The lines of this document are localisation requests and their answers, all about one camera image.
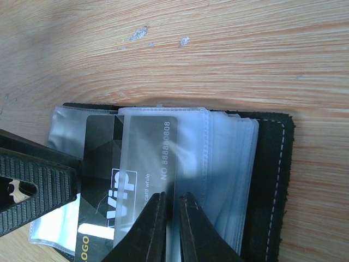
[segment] wooden table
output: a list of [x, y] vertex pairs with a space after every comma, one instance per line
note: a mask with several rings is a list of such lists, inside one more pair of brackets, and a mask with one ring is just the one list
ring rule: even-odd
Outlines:
[[[3, 0], [0, 12], [0, 128], [44, 143], [64, 102], [289, 113], [280, 261], [348, 261], [348, 0]], [[0, 261], [64, 261], [27, 238], [28, 226], [1, 238]]]

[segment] card holder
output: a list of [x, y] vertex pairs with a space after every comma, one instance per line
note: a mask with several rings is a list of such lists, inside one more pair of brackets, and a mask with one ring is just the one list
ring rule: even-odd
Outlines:
[[[119, 108], [112, 105], [75, 103], [65, 103], [64, 106], [102, 110]], [[241, 257], [246, 262], [278, 261], [282, 218], [291, 170], [294, 135], [292, 117], [267, 112], [227, 113], [254, 118], [260, 124]], [[74, 261], [73, 256], [58, 252], [69, 261]]]

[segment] stitched edge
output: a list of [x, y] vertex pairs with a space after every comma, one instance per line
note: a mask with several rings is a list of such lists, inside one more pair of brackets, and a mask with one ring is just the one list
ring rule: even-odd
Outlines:
[[272, 214], [270, 215], [270, 223], [269, 223], [269, 230], [268, 230], [268, 240], [267, 240], [267, 248], [266, 248], [266, 261], [268, 261], [270, 234], [271, 234], [272, 226], [273, 226], [273, 217], [274, 217], [274, 211], [275, 211], [276, 196], [278, 194], [278, 189], [279, 189], [279, 180], [280, 180], [280, 169], [281, 169], [282, 154], [284, 152], [285, 125], [282, 122], [275, 121], [275, 120], [269, 120], [269, 119], [257, 119], [257, 120], [266, 121], [266, 122], [271, 121], [271, 122], [279, 123], [282, 126], [282, 139], [281, 139], [281, 146], [280, 146], [280, 159], [279, 159], [279, 164], [278, 164], [278, 176], [276, 177], [276, 185], [275, 185], [275, 193], [274, 193], [274, 200], [273, 200], [273, 208], [272, 208]]

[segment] black leather cover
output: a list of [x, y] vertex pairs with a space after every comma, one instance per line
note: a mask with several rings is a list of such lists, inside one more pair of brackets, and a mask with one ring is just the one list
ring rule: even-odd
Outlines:
[[[112, 105], [64, 105], [105, 110], [119, 108]], [[291, 116], [286, 114], [227, 112], [255, 118], [260, 123], [241, 257], [246, 262], [278, 261], [295, 126]], [[72, 256], [60, 253], [74, 261]]]

